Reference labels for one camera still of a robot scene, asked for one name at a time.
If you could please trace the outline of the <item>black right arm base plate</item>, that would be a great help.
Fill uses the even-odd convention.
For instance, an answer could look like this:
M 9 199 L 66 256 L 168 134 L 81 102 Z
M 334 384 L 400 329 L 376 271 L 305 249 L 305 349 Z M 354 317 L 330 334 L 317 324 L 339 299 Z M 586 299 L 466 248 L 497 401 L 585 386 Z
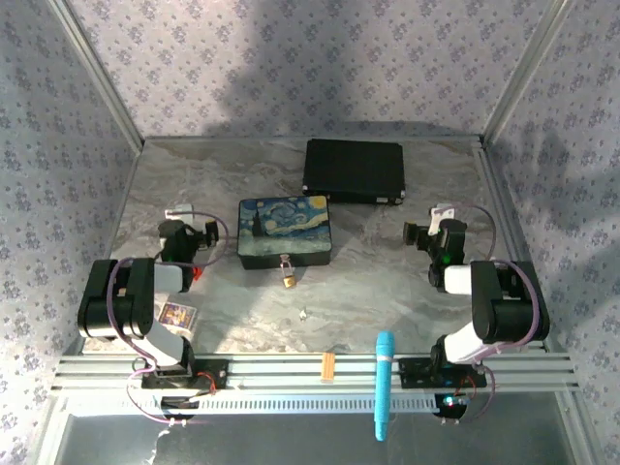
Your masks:
M 402 388 L 486 388 L 487 380 L 472 366 L 436 365 L 430 358 L 406 357 L 398 360 Z

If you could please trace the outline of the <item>small picture card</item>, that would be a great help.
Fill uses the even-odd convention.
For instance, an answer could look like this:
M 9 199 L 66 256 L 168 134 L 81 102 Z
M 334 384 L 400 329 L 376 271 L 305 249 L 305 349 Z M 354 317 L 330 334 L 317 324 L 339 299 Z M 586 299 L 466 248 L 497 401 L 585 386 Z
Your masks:
M 198 310 L 189 305 L 166 302 L 158 316 L 158 321 L 173 329 L 188 330 L 193 328 Z

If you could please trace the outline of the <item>black rectangular case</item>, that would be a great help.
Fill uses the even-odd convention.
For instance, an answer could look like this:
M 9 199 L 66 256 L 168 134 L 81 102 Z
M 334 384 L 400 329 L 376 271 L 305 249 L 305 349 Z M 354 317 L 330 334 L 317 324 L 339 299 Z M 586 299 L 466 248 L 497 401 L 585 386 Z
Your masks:
M 301 191 L 332 202 L 400 204 L 406 196 L 403 147 L 396 142 L 310 139 Z

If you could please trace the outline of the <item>blue toy microphone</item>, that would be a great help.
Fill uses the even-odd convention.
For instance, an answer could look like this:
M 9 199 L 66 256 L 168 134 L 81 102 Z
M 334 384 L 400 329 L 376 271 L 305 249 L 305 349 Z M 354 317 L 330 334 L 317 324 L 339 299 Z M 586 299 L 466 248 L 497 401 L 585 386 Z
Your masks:
M 376 342 L 376 376 L 374 426 L 375 438 L 383 442 L 388 436 L 391 395 L 391 371 L 395 354 L 394 334 L 390 331 L 379 333 Z

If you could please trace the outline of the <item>black bracket under left base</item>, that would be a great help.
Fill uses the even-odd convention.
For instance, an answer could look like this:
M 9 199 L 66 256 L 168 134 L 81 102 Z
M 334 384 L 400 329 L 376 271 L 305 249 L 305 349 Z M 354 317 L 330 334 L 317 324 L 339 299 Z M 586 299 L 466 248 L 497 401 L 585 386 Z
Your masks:
M 160 408 L 166 420 L 189 420 L 198 411 L 200 403 L 192 397 L 163 396 Z

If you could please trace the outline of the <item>aluminium corner post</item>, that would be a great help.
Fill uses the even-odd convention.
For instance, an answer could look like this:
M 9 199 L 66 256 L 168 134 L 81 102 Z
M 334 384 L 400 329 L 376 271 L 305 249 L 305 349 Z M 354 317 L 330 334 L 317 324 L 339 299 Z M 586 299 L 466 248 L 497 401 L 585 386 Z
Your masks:
M 140 155 L 143 139 L 116 91 L 109 73 L 80 24 L 70 0 L 45 0 L 58 19 L 68 41 L 91 78 L 113 120 L 136 155 Z
M 481 146 L 491 146 L 509 122 L 530 80 L 553 44 L 576 0 L 548 0 L 538 25 L 519 58 L 502 96 L 491 113 L 483 133 Z

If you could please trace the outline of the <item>black bracket with status light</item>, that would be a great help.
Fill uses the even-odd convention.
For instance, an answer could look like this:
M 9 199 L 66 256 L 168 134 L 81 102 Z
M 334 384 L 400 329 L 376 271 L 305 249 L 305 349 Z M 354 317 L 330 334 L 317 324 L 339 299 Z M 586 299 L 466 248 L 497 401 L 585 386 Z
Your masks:
M 460 421 L 470 402 L 470 397 L 466 394 L 436 394 L 435 402 L 438 411 L 435 416 L 441 420 Z

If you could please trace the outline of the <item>starry night painted box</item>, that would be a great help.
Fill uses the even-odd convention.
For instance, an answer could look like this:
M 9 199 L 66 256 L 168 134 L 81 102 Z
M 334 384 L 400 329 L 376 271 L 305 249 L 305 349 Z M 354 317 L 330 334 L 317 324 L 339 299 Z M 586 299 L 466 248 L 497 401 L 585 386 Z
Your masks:
M 238 204 L 237 255 L 247 270 L 327 265 L 332 238 L 324 196 L 246 199 Z

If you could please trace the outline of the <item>aluminium side rail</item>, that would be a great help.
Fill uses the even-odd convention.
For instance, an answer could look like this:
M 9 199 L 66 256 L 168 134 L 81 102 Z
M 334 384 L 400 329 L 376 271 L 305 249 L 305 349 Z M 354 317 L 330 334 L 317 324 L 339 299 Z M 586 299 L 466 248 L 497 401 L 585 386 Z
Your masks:
M 496 223 L 500 258 L 512 261 L 531 261 L 529 247 L 517 218 L 513 217 L 513 203 L 510 191 L 504 185 L 504 177 L 496 167 L 492 157 L 483 144 L 477 140 L 473 144 L 473 153 L 478 164 L 480 181 L 487 197 L 487 209 L 492 213 Z

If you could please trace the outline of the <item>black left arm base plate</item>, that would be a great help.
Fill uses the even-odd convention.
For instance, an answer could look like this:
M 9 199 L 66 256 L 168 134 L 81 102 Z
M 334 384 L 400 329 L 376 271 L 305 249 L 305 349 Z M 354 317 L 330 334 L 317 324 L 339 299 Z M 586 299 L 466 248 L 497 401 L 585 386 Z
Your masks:
M 226 387 L 229 362 L 226 359 L 198 359 L 193 365 L 160 367 L 144 374 L 144 389 L 197 389 L 212 391 Z

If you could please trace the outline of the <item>aluminium mounting rail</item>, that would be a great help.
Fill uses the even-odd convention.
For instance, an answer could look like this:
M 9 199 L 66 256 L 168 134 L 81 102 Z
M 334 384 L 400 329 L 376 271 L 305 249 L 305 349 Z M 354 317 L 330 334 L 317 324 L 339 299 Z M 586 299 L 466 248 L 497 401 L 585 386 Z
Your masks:
M 216 355 L 227 368 L 226 391 L 248 393 L 366 393 L 375 386 L 375 358 L 372 355 L 337 355 L 334 380 L 321 380 L 320 354 Z M 133 372 L 131 356 L 64 356 L 52 388 L 117 389 L 126 385 Z M 492 370 L 499 392 L 577 391 L 579 383 L 573 363 L 565 354 L 531 351 L 499 354 L 483 364 Z

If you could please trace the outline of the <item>grey metal sheet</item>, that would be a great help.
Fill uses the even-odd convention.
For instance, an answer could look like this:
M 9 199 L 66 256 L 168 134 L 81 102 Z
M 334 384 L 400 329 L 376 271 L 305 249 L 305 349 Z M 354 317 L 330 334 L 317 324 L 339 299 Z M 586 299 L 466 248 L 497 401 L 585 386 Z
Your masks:
M 498 394 L 475 421 L 392 416 L 387 439 L 369 414 L 231 415 L 167 429 L 112 405 L 65 407 L 36 465 L 598 465 L 566 431 L 550 393 Z

